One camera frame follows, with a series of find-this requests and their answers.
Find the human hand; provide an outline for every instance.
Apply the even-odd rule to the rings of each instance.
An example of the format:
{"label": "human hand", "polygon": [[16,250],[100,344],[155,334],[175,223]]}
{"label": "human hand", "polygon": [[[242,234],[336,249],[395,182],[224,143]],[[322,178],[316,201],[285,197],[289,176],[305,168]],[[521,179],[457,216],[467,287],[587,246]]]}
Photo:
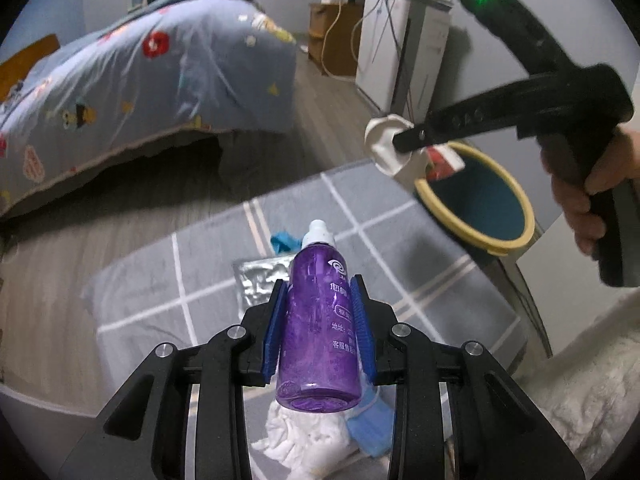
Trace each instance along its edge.
{"label": "human hand", "polygon": [[593,254],[597,240],[604,236],[606,226],[590,212],[589,195],[616,187],[626,178],[640,178],[640,132],[619,126],[616,135],[595,163],[584,181],[584,189],[572,186],[553,174],[542,151],[542,166],[551,175],[551,189],[562,207],[569,227],[575,232],[575,243],[587,256]]}

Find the trash can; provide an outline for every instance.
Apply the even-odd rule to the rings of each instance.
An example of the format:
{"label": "trash can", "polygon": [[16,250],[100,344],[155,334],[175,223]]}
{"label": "trash can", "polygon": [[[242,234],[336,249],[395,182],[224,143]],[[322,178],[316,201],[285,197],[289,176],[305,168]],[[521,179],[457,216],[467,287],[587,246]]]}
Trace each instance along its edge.
{"label": "trash can", "polygon": [[524,247],[535,229],[531,202],[516,179],[491,157],[450,142],[464,170],[438,181],[415,181],[427,210],[469,251],[478,264]]}

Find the yellow rim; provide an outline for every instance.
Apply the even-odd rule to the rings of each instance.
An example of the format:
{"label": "yellow rim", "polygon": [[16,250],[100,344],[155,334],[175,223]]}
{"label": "yellow rim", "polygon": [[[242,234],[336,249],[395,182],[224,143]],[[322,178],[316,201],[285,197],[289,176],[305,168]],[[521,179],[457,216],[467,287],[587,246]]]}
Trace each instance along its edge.
{"label": "yellow rim", "polygon": [[449,146],[460,155],[475,158],[485,166],[489,167],[507,184],[507,186],[509,186],[509,189],[513,191],[514,195],[518,199],[524,213],[524,230],[520,237],[515,240],[500,240],[499,238],[487,236],[484,233],[473,229],[469,224],[463,222],[453,214],[453,212],[449,210],[433,192],[433,189],[431,189],[431,186],[429,186],[427,181],[420,178],[415,181],[415,189],[424,205],[427,206],[429,211],[431,211],[431,213],[457,237],[461,238],[465,242],[475,245],[476,247],[484,249],[493,256],[506,256],[511,251],[524,247],[528,244],[533,236],[536,221],[529,197],[527,197],[524,190],[520,187],[520,184],[518,184],[511,174],[500,164],[475,148],[467,144],[462,144],[461,142],[449,142]]}

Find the electronic device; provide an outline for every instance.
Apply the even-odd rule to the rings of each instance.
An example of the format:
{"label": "electronic device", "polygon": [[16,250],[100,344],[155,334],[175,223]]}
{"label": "electronic device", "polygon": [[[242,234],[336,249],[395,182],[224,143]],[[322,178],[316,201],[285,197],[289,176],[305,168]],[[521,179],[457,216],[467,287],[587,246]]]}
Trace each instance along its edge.
{"label": "electronic device", "polygon": [[[554,174],[582,187],[616,125],[633,116],[620,77],[604,64],[575,65],[518,0],[459,1],[530,77],[430,112],[423,123],[394,137],[396,151],[516,126],[519,139],[536,137]],[[640,202],[634,184],[627,180],[594,195],[591,211],[607,226],[594,255],[600,279],[610,286],[640,286]]]}
{"label": "electronic device", "polygon": [[426,115],[449,35],[448,0],[365,0],[358,90],[381,112]]}

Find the white appliance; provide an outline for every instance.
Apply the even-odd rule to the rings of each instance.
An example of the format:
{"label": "white appliance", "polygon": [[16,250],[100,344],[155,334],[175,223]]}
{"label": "white appliance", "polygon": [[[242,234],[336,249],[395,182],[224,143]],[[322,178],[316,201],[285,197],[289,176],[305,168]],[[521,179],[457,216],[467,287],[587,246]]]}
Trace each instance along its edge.
{"label": "white appliance", "polygon": [[382,113],[426,117],[451,7],[449,0],[365,0],[356,85]]}

